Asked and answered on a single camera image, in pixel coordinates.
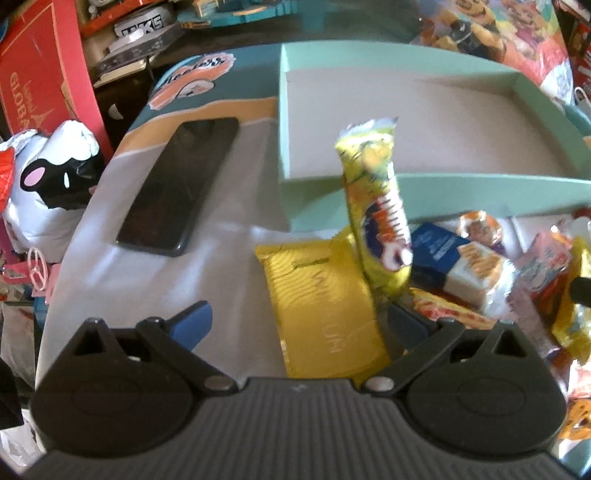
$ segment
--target pile of snacks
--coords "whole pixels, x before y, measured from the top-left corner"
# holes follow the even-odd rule
[[[369,378],[389,362],[381,307],[403,297],[433,321],[517,323],[571,402],[560,437],[591,438],[591,309],[570,292],[575,278],[591,277],[591,223],[540,231],[516,258],[484,211],[411,228],[392,162],[395,126],[369,121],[339,136],[350,228],[330,241],[257,249],[289,375]]]

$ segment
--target smartphone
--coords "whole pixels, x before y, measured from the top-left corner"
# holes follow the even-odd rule
[[[181,124],[131,205],[117,244],[169,257],[182,255],[238,129],[236,118]]]

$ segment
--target brand logo on wrapper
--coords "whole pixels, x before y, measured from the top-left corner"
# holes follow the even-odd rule
[[[365,211],[365,243],[373,256],[392,272],[411,265],[410,231],[398,192],[380,197]]]
[[[208,92],[214,80],[227,73],[236,57],[231,53],[205,55],[195,64],[182,65],[173,71],[162,84],[148,105],[152,110],[162,110],[177,98],[188,98]]]

